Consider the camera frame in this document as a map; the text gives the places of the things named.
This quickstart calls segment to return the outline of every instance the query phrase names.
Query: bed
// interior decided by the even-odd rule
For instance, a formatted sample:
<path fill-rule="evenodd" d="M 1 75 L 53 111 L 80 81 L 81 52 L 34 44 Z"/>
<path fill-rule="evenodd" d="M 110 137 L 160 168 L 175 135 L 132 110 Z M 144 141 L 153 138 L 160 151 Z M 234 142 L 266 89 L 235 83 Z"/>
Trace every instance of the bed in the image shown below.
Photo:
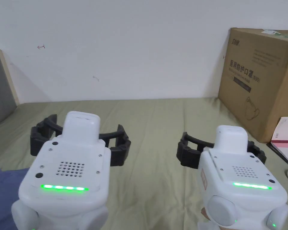
<path fill-rule="evenodd" d="M 30 167 L 34 160 L 30 128 L 50 114 L 57 114 L 58 124 L 63 125 L 69 111 L 97 114 L 103 133 L 121 124 L 132 142 L 124 166 L 111 167 L 109 218 L 103 230 L 195 230 L 197 222 L 204 221 L 196 170 L 181 166 L 176 151 L 184 131 L 213 142 L 218 125 L 239 125 L 219 99 L 21 104 L 0 122 L 0 168 Z M 266 166 L 288 193 L 288 165 L 265 144 L 255 143 L 266 153 Z M 288 221 L 284 230 L 288 230 Z"/>

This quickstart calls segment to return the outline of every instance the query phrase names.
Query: small green led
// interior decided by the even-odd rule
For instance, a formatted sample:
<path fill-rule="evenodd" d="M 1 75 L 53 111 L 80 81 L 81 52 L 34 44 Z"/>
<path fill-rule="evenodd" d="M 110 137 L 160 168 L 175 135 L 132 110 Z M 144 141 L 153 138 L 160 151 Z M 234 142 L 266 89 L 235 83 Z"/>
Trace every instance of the small green led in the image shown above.
<path fill-rule="evenodd" d="M 82 187 L 71 187 L 71 186 L 61 186 L 61 185 L 51 185 L 51 184 L 42 184 L 42 188 L 46 189 L 66 189 L 66 190 L 78 190 L 78 191 L 88 191 L 88 188 Z"/>
<path fill-rule="evenodd" d="M 271 187 L 264 186 L 264 185 L 257 185 L 257 184 L 243 184 L 243 183 L 234 182 L 233 185 L 239 186 L 239 187 L 256 188 L 256 189 L 269 189 L 269 190 L 272 189 Z"/>

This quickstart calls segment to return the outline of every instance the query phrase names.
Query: white wall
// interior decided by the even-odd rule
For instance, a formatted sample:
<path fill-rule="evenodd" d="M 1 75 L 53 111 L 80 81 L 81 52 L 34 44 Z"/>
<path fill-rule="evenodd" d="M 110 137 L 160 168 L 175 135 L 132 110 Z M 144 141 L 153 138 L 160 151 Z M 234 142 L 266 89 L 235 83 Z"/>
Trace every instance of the white wall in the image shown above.
<path fill-rule="evenodd" d="M 288 29 L 288 1 L 0 1 L 22 103 L 217 96 L 231 27 Z"/>

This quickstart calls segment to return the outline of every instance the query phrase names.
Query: hand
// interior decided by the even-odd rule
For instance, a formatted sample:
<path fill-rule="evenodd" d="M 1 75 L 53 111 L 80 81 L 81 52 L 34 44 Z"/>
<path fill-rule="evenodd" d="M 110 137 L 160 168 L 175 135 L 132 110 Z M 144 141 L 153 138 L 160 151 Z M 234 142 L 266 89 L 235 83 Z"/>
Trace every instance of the hand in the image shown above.
<path fill-rule="evenodd" d="M 203 216 L 206 217 L 208 220 L 210 220 L 209 217 L 207 216 L 207 213 L 206 213 L 206 209 L 205 209 L 205 208 L 202 208 L 202 210 L 200 211 L 200 213 L 203 214 Z M 226 229 L 226 228 L 223 228 L 223 227 L 219 227 L 219 228 L 220 228 L 220 230 L 235 230 L 235 229 Z"/>

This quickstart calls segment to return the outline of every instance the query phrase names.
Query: cardboard box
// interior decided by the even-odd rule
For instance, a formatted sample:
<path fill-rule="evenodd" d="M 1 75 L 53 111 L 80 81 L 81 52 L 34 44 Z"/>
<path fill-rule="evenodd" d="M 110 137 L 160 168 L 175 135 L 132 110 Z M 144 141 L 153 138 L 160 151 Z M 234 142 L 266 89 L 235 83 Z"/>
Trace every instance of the cardboard box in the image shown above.
<path fill-rule="evenodd" d="M 219 99 L 257 141 L 288 116 L 288 30 L 232 28 Z"/>

